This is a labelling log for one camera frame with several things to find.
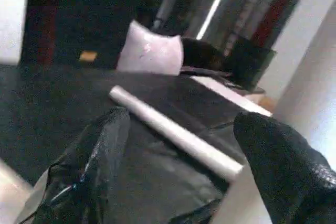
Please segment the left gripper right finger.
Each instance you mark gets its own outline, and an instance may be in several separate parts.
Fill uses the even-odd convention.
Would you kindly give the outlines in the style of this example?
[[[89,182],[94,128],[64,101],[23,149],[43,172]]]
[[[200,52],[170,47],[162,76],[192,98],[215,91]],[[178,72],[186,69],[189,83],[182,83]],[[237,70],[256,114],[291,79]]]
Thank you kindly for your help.
[[[255,112],[233,130],[273,223],[335,223],[335,171],[300,133]]]

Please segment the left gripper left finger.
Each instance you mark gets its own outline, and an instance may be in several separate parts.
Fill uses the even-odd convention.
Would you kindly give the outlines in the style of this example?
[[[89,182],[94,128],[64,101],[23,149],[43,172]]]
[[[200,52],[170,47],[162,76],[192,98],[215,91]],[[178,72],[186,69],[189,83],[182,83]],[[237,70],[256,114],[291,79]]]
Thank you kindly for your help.
[[[47,170],[32,223],[108,223],[130,128],[126,109],[92,120]]]

